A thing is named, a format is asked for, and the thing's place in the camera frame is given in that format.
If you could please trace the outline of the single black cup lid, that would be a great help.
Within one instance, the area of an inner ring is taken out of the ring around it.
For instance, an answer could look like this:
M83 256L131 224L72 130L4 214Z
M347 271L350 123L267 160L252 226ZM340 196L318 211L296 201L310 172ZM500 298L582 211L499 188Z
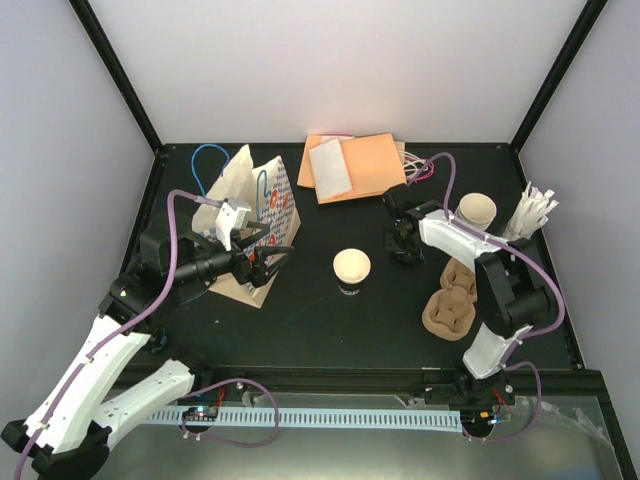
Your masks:
M423 261L422 254L412 250L392 252L391 258L403 268L415 268Z

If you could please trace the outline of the blue checkered paper bag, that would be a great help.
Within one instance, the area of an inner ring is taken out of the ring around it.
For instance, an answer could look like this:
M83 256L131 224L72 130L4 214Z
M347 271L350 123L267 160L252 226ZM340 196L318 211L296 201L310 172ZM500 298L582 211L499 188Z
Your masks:
M196 159L204 149L224 155L218 176L206 188L197 173ZM239 234L242 250L256 266L259 247L290 247L301 225L293 188L284 160L276 156L261 166L254 164L250 147L235 155L218 144L198 146L191 156L191 173L199 193L212 200L230 200L231 206L201 206L192 217L192 230L209 240L227 243Z

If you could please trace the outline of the black sleeved paper cup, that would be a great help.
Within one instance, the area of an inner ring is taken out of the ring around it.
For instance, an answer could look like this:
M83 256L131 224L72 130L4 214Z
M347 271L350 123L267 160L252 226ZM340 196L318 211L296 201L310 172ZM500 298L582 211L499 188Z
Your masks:
M347 296L357 295L371 272L371 261L368 255L355 248L338 252L332 266L338 287Z

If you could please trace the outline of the stack of paper cups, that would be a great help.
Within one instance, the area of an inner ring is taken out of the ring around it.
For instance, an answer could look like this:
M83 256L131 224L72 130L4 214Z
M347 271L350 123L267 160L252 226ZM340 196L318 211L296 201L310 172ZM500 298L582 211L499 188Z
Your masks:
M461 198L454 215L466 224L486 231L497 215L497 206L487 195L469 193Z

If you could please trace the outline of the brown cardboard cup carrier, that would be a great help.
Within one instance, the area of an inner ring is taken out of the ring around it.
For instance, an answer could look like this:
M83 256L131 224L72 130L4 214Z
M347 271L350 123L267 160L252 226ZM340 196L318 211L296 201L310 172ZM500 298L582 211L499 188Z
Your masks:
M451 258L440 276L440 289L431 295L422 312L423 326L441 339L461 340L473 325L476 301L475 274Z

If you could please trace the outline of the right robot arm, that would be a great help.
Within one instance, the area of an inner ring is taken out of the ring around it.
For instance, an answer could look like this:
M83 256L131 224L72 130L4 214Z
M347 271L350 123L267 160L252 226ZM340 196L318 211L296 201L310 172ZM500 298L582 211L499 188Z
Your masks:
M471 314L479 315L480 327L454 374L457 396L476 403L490 392L517 345L562 323L565 302L539 265L531 241L493 236L446 212L436 201L409 200L408 193L400 184L382 196L393 221L384 248L407 267L423 262L426 247L454 260L441 277L442 292L452 297L445 300L437 294L425 308L423 324L432 333L453 336L468 331Z

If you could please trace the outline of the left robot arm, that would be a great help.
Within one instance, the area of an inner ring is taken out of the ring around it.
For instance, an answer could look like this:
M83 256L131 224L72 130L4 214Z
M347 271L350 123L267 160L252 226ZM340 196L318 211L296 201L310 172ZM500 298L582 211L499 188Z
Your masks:
M112 399L106 397L133 356L163 343L160 317L197 298L228 274L241 284L268 284L294 249L257 246L231 234L224 245L192 231L173 213L155 219L140 251L111 285L80 351L47 399L28 418L13 420L2 440L42 479L90 479L114 447L159 408L202 399L215 376L205 360L174 353L155 372Z

